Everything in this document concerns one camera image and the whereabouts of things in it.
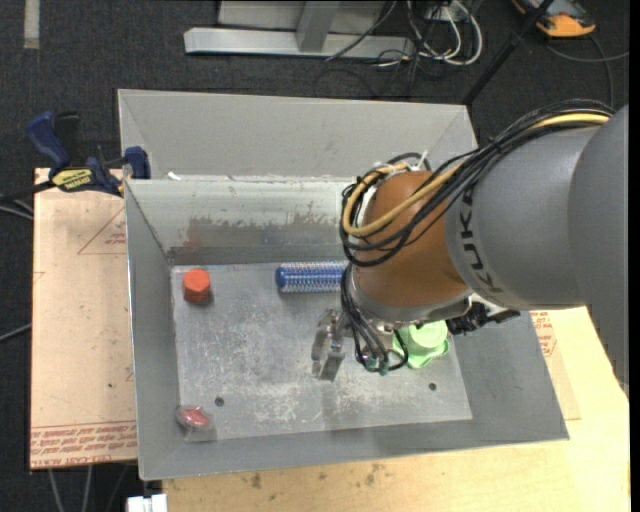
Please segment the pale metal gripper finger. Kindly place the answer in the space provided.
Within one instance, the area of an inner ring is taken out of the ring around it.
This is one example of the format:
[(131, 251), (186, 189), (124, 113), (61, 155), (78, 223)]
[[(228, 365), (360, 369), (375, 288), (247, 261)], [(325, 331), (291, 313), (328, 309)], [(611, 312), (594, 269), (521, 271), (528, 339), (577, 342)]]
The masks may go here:
[(329, 352), (333, 351), (332, 343), (335, 341), (337, 314), (333, 309), (328, 309), (320, 318), (316, 335), (311, 349), (312, 374), (319, 376), (321, 364)]
[(334, 382), (345, 356), (346, 354), (343, 352), (329, 352), (324, 362), (321, 364), (319, 379)]

